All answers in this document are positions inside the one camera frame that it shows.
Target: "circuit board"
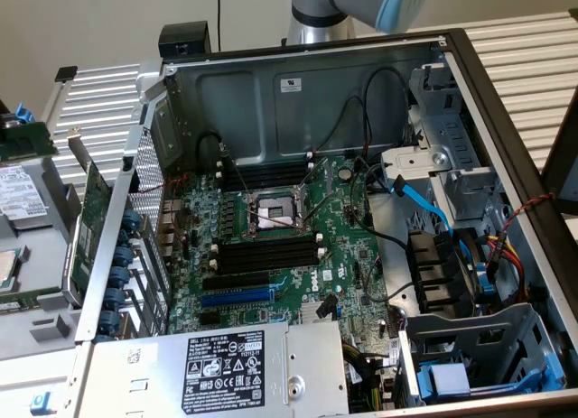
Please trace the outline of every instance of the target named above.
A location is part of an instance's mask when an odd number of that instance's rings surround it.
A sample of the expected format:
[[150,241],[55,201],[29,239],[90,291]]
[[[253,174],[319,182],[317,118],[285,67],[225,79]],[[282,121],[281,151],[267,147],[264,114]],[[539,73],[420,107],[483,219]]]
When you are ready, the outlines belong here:
[[97,255],[98,241],[102,234],[111,190],[98,172],[97,166],[91,162],[87,169],[86,189],[82,202],[82,211],[77,222],[78,239],[72,248],[70,278],[81,293],[89,286],[92,265]]
[[[327,255],[316,266],[271,271],[270,282],[278,284],[281,291],[275,301],[219,307],[220,325],[203,326],[198,320],[198,314],[202,312],[202,280],[214,276],[209,269],[210,244],[214,237],[223,238],[222,215],[227,203],[234,205],[236,215],[233,237],[229,241],[243,240],[243,230],[247,227],[247,213],[243,208],[246,195],[242,192],[221,194],[215,181],[208,176],[193,179],[188,187],[184,187],[180,197],[192,212],[185,228],[195,230],[196,246],[191,251],[190,260],[184,260],[178,250],[173,253],[175,304],[170,315],[170,334],[285,320],[289,324],[306,323],[317,319],[315,310],[329,293],[335,293],[339,300],[342,337],[354,342],[361,351],[388,352],[387,333],[381,338],[378,335],[380,321],[387,318],[386,306],[363,299],[364,293],[354,271],[357,262],[361,274],[369,273],[378,257],[378,245],[373,236],[358,226],[353,227],[344,213],[344,208],[351,206],[350,184],[340,181],[338,171],[343,167],[352,169],[353,161],[335,156],[329,158],[328,165],[332,171],[332,195],[311,219],[311,230],[323,235]],[[309,209],[327,195],[326,176],[327,170],[320,167],[306,185]],[[354,208],[363,212],[360,182],[354,191],[359,196]],[[276,236],[287,233],[291,230],[280,229]],[[383,278],[381,273],[375,274],[369,280],[370,292],[375,296],[383,295]]]

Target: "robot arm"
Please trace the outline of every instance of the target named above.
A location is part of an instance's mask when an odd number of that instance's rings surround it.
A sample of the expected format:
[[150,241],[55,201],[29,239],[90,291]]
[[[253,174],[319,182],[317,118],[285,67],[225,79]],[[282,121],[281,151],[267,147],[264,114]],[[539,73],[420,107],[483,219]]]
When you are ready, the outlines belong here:
[[424,0],[292,0],[289,44],[353,37],[351,15],[384,33],[405,31]]

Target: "blue pcie slot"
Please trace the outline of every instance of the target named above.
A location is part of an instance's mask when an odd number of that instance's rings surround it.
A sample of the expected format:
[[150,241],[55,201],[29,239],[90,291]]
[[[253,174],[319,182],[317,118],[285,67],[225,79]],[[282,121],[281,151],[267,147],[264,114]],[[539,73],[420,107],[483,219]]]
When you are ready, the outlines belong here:
[[275,300],[275,290],[269,287],[259,289],[237,290],[234,292],[205,294],[200,298],[200,306],[222,307],[225,305],[236,305],[250,302],[273,302]]

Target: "warning label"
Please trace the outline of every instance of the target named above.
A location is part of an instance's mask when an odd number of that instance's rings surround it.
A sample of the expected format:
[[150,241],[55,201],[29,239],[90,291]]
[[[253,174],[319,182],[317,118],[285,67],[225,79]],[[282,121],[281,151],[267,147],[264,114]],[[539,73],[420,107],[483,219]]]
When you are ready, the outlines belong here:
[[265,405],[262,330],[189,339],[182,389],[188,414]]
[[0,168],[0,215],[11,221],[46,215],[33,180],[21,166]]

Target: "white wall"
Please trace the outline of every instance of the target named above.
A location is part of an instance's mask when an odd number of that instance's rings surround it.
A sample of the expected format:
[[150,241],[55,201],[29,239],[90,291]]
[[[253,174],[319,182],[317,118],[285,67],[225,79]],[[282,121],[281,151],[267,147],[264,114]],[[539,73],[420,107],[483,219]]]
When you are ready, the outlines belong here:
[[[222,0],[223,50],[277,45],[290,0]],[[414,26],[463,23],[578,7],[578,0],[427,0]],[[39,115],[60,66],[88,69],[155,57],[166,23],[208,20],[216,0],[0,0],[0,98]],[[357,23],[358,33],[370,33]]]

